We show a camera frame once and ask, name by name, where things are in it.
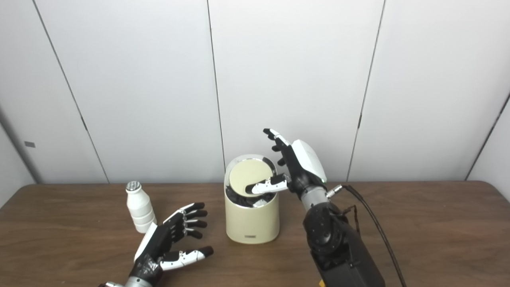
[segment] plastic bottle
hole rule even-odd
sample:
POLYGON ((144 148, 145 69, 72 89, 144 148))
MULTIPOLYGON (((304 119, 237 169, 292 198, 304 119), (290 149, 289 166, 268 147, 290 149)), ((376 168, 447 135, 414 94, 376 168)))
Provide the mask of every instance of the plastic bottle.
POLYGON ((156 223, 156 216, 150 203, 150 197, 143 191, 138 181, 131 181, 126 185, 127 208, 140 233, 146 233, 152 222, 156 223))

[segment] wooden table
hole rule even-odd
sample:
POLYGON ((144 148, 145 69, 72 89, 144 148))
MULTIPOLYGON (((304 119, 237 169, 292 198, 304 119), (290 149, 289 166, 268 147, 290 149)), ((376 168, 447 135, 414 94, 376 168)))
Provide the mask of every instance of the wooden table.
MULTIPOLYGON (((409 286, 510 286, 510 205, 483 182, 352 183, 378 216, 409 286)), ((158 286, 318 286, 301 226, 304 209, 282 193, 278 238, 243 245, 225 234, 222 185, 144 184, 156 217, 204 201, 209 226, 201 240, 215 254, 168 272, 158 286)), ((125 205, 123 184, 30 185, 0 209, 1 286, 95 287, 124 284, 143 237, 125 205)), ((340 207, 355 200, 346 192, 340 207)), ((359 204, 362 238, 387 286, 399 286, 388 253, 359 204)))

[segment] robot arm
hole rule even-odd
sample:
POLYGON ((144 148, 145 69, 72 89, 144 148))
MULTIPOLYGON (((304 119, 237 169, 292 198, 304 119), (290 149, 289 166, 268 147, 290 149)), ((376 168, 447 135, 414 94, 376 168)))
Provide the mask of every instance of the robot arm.
MULTIPOLYGON (((125 287, 155 287, 164 271, 187 266, 214 253, 211 246, 196 250, 170 251, 172 244, 185 236, 202 238, 202 233, 193 227, 207 227, 206 222, 195 219, 207 215, 207 211, 203 210, 204 206, 203 203, 189 204, 178 209, 161 225, 151 224, 135 254, 134 266, 125 287)), ((123 287, 113 282, 100 286, 123 287)))
POLYGON ((246 187, 259 194, 284 190, 297 194, 307 211, 303 226, 315 265, 327 287, 384 287, 385 282, 359 234, 349 225, 345 213, 329 199, 342 187, 326 191, 326 176, 313 149, 302 140, 289 144, 279 133, 264 129, 281 152, 281 174, 246 187))

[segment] black wire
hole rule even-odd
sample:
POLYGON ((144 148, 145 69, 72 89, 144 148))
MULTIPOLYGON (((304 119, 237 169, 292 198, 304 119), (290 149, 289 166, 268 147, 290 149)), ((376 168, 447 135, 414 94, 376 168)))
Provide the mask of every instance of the black wire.
POLYGON ((351 209, 354 208, 354 222, 356 223, 356 232, 361 235, 360 233, 360 222, 358 221, 358 208, 356 208, 356 205, 347 207, 342 213, 347 214, 351 211, 351 209))
POLYGON ((350 185, 344 185, 343 186, 346 190, 348 190, 352 195, 354 195, 361 203, 363 203, 363 206, 366 208, 368 213, 370 214, 370 217, 372 217, 372 220, 374 221, 375 226, 377 227, 377 230, 381 234, 381 237, 383 238, 382 241, 384 241, 384 244, 386 245, 386 248, 388 249, 388 252, 391 256, 391 261, 393 261, 393 265, 395 266, 395 270, 397 271, 398 279, 400 279, 400 283, 402 284, 402 287, 407 287, 405 284, 404 276, 402 275, 402 271, 400 270, 400 266, 398 265, 397 258, 395 257, 395 253, 393 253, 393 249, 390 246, 390 242, 388 241, 388 238, 386 238, 386 234, 384 233, 381 225, 379 224, 379 221, 375 217, 375 214, 370 209, 370 206, 368 206, 367 202, 363 199, 361 194, 354 189, 350 185))

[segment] white wall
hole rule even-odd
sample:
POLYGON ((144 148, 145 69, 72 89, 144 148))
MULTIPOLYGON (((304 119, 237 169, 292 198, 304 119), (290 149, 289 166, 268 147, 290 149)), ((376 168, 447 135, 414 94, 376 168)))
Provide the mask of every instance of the white wall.
POLYGON ((279 159, 266 127, 329 180, 354 142, 349 180, 462 180, 510 91, 507 1, 388 0, 359 130, 383 0, 36 4, 80 110, 33 3, 6 0, 0 119, 44 183, 221 181, 279 159))
POLYGON ((34 183, 11 140, 0 125, 0 207, 21 187, 34 183))
POLYGON ((468 180, 483 180, 510 201, 510 108, 501 114, 468 180))
POLYGON ((207 1, 36 1, 110 182, 221 181, 207 1))
POLYGON ((35 176, 42 183, 106 182, 31 1, 0 1, 0 35, 0 114, 35 176))
POLYGON ((262 133, 302 139, 345 180, 383 0, 209 0, 228 163, 280 155, 262 133))
POLYGON ((509 1, 387 1, 349 180, 464 180, 510 91, 509 1))

